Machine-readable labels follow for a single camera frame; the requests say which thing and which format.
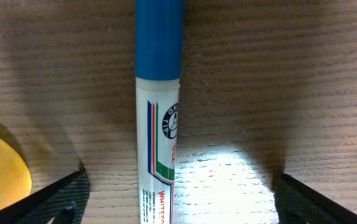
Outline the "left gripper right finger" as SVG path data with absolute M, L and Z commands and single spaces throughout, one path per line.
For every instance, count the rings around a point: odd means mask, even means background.
M 281 174 L 274 194 L 280 224 L 352 224 L 357 214 L 288 174 Z

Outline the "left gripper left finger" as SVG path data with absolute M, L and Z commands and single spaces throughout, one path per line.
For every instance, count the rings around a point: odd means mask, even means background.
M 0 210 L 0 223 L 80 223 L 89 193 L 87 173 L 74 172 Z

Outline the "blue whiteboard marker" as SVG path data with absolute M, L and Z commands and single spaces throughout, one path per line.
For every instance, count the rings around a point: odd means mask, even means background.
M 136 0 L 135 87 L 141 223 L 172 223 L 183 0 Z

